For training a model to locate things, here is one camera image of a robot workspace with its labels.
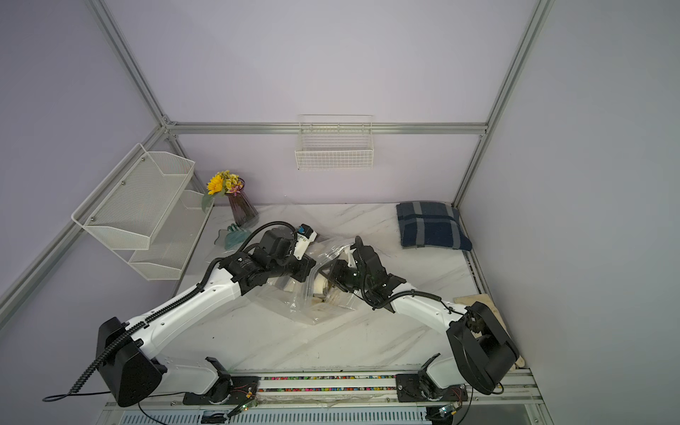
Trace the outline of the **clear plastic vacuum bag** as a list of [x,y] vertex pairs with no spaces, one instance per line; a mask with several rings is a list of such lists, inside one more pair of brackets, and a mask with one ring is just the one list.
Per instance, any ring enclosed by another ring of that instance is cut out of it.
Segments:
[[306,254],[316,261],[304,281],[292,277],[272,277],[267,283],[247,296],[254,303],[294,322],[315,325],[327,322],[357,308],[359,300],[331,285],[324,275],[330,262],[349,253],[353,237],[330,228],[330,219],[323,215],[328,205],[278,205],[265,207],[252,223],[242,227],[231,222],[219,230],[209,256],[223,257],[234,253],[244,240],[262,224],[269,221],[305,223],[319,232]]

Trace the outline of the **navy plaid scarf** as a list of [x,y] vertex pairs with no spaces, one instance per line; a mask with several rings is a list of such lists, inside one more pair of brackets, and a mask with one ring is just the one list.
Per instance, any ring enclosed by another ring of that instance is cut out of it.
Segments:
[[396,205],[403,248],[437,247],[472,251],[460,225],[460,212],[451,204],[412,201]]

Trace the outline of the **cream plaid scarf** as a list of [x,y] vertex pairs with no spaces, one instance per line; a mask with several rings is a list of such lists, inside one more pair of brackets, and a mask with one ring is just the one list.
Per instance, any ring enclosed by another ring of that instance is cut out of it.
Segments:
[[283,292],[290,297],[290,302],[301,308],[313,304],[339,306],[343,301],[343,292],[329,281],[330,266],[316,268],[301,283],[291,277],[283,279]]

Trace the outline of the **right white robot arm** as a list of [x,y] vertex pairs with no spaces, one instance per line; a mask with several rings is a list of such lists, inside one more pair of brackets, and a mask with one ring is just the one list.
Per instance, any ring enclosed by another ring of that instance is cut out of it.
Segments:
[[417,289],[389,273],[373,247],[360,237],[324,266],[322,275],[372,309],[405,315],[447,338],[451,355],[433,355],[418,372],[425,398],[440,398],[449,388],[465,384],[483,395],[497,394],[520,357],[490,307],[479,301],[464,306]]

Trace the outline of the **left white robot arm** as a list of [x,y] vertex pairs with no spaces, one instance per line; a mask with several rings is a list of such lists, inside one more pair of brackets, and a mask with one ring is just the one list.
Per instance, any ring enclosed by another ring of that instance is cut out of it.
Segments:
[[162,352],[209,313],[271,278],[306,281],[316,264],[306,253],[316,232],[306,224],[292,228],[281,221],[260,227],[260,232],[260,242],[246,239],[234,253],[213,260],[189,290],[128,322],[111,318],[100,326],[96,369],[120,407],[162,393],[191,393],[211,404],[230,398],[235,384],[217,359],[180,361]]

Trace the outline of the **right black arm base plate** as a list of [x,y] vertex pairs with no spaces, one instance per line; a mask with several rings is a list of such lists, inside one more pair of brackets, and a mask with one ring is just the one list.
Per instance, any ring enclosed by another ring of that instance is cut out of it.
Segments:
[[426,375],[395,375],[398,402],[464,402],[469,395],[464,385],[437,387]]

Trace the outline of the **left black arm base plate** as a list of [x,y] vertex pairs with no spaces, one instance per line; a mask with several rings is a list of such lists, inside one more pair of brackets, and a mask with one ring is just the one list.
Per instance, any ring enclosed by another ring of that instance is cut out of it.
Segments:
[[217,383],[203,395],[185,394],[182,403],[185,406],[242,405],[255,398],[259,383],[258,376],[232,375],[229,380],[224,376],[219,378]]

